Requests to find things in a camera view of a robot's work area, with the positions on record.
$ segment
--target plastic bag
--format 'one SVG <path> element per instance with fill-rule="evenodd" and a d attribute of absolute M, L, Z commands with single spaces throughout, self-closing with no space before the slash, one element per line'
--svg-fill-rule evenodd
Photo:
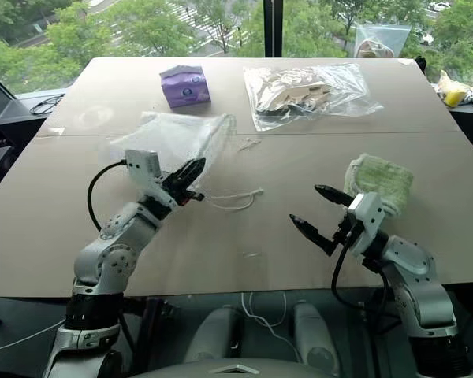
<path fill-rule="evenodd" d="M 411 28 L 407 25 L 358 25 L 354 57 L 399 57 Z"/>
<path fill-rule="evenodd" d="M 125 150 L 155 151 L 162 171 L 174 172 L 189 159 L 205 157 L 205 168 L 193 183 L 197 187 L 222 151 L 229 133 L 234 131 L 235 117 L 144 112 L 140 124 L 132 134 L 112 140 L 103 151 L 105 159 L 119 161 Z"/>
<path fill-rule="evenodd" d="M 244 68 L 244 79 L 259 132 L 323 114 L 359 117 L 382 109 L 371 99 L 359 65 L 354 63 Z"/>
<path fill-rule="evenodd" d="M 438 89 L 440 90 L 440 96 L 443 99 L 443 102 L 447 106 L 454 108 L 463 101 L 464 97 L 469 92 L 470 87 L 466 84 L 450 79 L 447 72 L 441 70 Z"/>

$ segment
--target purple packaging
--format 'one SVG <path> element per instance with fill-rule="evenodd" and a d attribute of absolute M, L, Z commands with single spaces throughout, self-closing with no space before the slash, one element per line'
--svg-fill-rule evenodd
<path fill-rule="evenodd" d="M 170 108 L 210 101 L 207 80 L 200 66 L 177 65 L 159 75 Z"/>

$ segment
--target window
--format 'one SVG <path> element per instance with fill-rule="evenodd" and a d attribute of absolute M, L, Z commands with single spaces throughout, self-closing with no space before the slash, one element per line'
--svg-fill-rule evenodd
<path fill-rule="evenodd" d="M 284 57 L 352 57 L 358 25 L 410 25 L 401 57 L 473 84 L 473 0 L 0 0 L 0 80 L 21 94 L 93 57 L 263 57 L 263 4 L 282 3 Z"/>
<path fill-rule="evenodd" d="M 353 57 L 357 25 L 410 25 L 401 57 L 473 84 L 473 0 L 284 0 L 283 22 L 284 57 Z"/>
<path fill-rule="evenodd" d="M 260 0 L 0 0 L 0 80 L 16 94 L 67 87 L 93 57 L 263 55 Z"/>

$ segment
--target white cable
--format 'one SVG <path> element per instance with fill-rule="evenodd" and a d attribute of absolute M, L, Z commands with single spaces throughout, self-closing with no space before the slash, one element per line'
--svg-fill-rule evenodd
<path fill-rule="evenodd" d="M 217 207 L 218 209 L 222 209 L 222 210 L 243 210 L 243 209 L 247 209 L 248 207 L 251 207 L 253 203 L 254 203 L 254 196 L 251 197 L 251 201 L 249 201 L 247 205 L 243 205 L 243 206 L 221 206 L 221 205 L 218 205 L 217 203 L 210 202 L 210 204 L 213 207 Z"/>
<path fill-rule="evenodd" d="M 264 193 L 264 190 L 262 188 L 259 188 L 259 189 L 256 189 L 255 191 L 250 191 L 248 193 L 240 193 L 240 194 L 237 194 L 237 195 L 211 195 L 211 197 L 210 197 L 210 199 L 212 199 L 212 200 L 214 200 L 214 199 L 238 199 L 238 198 L 249 197 L 250 201 L 247 204 L 242 205 L 242 206 L 222 206 L 222 205 L 218 205 L 217 203 L 212 202 L 212 201 L 209 201 L 209 203 L 213 207 L 217 207 L 218 209 L 243 210 L 243 209 L 247 209 L 248 207 L 252 206 L 252 204 L 254 203 L 255 196 L 256 195 L 261 195 L 262 193 Z"/>
<path fill-rule="evenodd" d="M 36 336 L 38 336 L 38 335 L 40 335 L 40 334 L 42 334 L 42 333 L 44 333 L 44 332 L 47 332 L 47 331 L 49 331 L 49 330 L 51 330 L 51 329 L 53 329 L 53 328 L 56 328 L 57 326 L 62 325 L 63 323 L 65 323 L 64 320 L 63 320 L 63 321 L 59 321 L 58 323 L 53 324 L 53 325 L 51 325 L 50 327 L 44 328 L 42 331 L 38 331 L 37 333 L 34 333 L 33 335 L 27 336 L 27 337 L 25 337 L 24 339 L 17 340 L 17 341 L 15 341 L 14 343 L 11 343 L 11 344 L 7 344 L 7 345 L 4 345 L 4 346 L 0 346 L 0 350 L 5 349 L 5 348 L 8 348 L 8 347 L 12 347 L 12 346 L 14 346 L 14 345 L 17 345 L 17 344 L 22 343 L 22 342 L 24 342 L 24 341 L 27 341 L 27 340 L 29 340 L 29 339 L 33 339 L 34 337 L 36 337 Z"/>
<path fill-rule="evenodd" d="M 252 317 L 254 319 L 259 319 L 261 320 L 265 325 L 266 327 L 270 330 L 270 333 L 276 337 L 277 339 L 279 340 L 282 340 L 284 343 L 286 343 L 287 345 L 289 345 L 291 347 L 291 349 L 294 351 L 294 354 L 296 356 L 296 360 L 302 364 L 303 363 L 303 360 L 301 359 L 301 356 L 300 356 L 300 353 L 298 352 L 298 350 L 296 349 L 296 347 L 289 341 L 287 340 L 285 337 L 282 337 L 282 336 L 279 336 L 275 333 L 274 329 L 270 326 L 270 324 L 268 323 L 268 321 L 264 318 L 264 317 L 260 317 L 258 315 L 252 315 L 251 313 L 248 312 L 247 310 L 247 307 L 245 306 L 245 301 L 244 301 L 244 293 L 240 293 L 240 301 L 241 301 L 241 304 L 242 304 L 242 308 L 244 309 L 244 312 L 245 312 L 245 315 L 247 315 L 248 317 Z"/>
<path fill-rule="evenodd" d="M 249 313 L 251 313 L 251 315 L 255 315 L 254 314 L 254 310 L 252 309 L 252 298 L 254 297 L 254 292 L 252 292 L 250 295 L 249 295 L 249 300 L 248 300 L 248 305 L 249 305 Z M 284 319 L 285 319 L 285 313 L 287 312 L 287 297 L 285 296 L 285 291 L 282 291 L 282 298 L 284 299 L 284 309 L 282 311 L 282 316 L 281 316 L 281 319 L 277 322 L 277 323 L 274 323 L 274 324 L 270 324 L 270 326 L 273 328 L 273 327 L 277 327 L 279 325 L 281 325 L 283 322 L 284 322 Z M 255 321 L 263 326 L 263 327 L 266 327 L 266 324 L 264 324 L 261 320 L 259 319 L 255 319 Z"/>

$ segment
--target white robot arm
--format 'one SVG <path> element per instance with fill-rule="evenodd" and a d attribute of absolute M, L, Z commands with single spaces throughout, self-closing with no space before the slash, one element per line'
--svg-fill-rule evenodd
<path fill-rule="evenodd" d="M 331 202 L 347 206 L 333 241 L 291 215 L 294 225 L 329 256 L 338 243 L 344 244 L 345 252 L 350 250 L 369 270 L 385 275 L 412 346 L 417 376 L 473 378 L 467 349 L 457 335 L 452 303 L 436 274 L 434 257 L 416 243 L 379 230 L 385 215 L 377 193 L 352 198 L 325 185 L 316 185 L 315 189 Z"/>
<path fill-rule="evenodd" d="M 154 152 L 128 150 L 125 157 L 123 165 L 145 195 L 111 217 L 77 257 L 72 298 L 44 378 L 121 374 L 121 356 L 110 347 L 119 336 L 123 292 L 137 259 L 169 213 L 190 199 L 203 200 L 188 187 L 203 171 L 204 158 L 168 173 L 161 171 Z"/>

